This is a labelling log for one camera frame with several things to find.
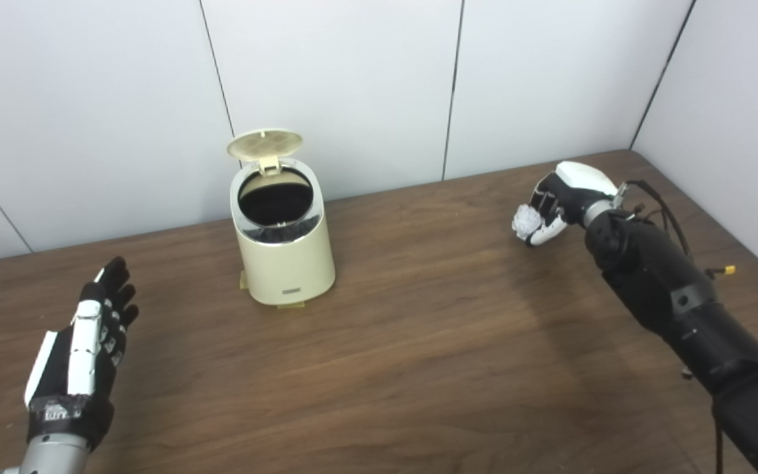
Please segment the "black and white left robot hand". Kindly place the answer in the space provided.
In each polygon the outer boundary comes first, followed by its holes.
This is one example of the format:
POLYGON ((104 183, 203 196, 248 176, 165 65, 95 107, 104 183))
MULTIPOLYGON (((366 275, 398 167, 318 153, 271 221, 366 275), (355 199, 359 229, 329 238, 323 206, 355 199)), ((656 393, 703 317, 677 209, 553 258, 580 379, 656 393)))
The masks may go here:
POLYGON ((68 326, 47 331, 24 391, 27 441, 74 435, 95 450, 114 419, 111 394, 130 325, 139 316, 126 260, 117 256, 81 290, 68 326))

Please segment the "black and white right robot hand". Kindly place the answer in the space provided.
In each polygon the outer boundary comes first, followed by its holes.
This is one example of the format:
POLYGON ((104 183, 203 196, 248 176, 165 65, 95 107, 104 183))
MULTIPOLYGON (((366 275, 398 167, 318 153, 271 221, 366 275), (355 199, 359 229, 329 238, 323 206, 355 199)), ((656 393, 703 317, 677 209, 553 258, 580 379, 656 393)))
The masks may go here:
POLYGON ((570 225, 587 229, 604 212, 613 210, 619 187, 592 166, 562 161, 543 177, 530 196, 529 208, 540 219, 522 239, 539 247, 570 225))

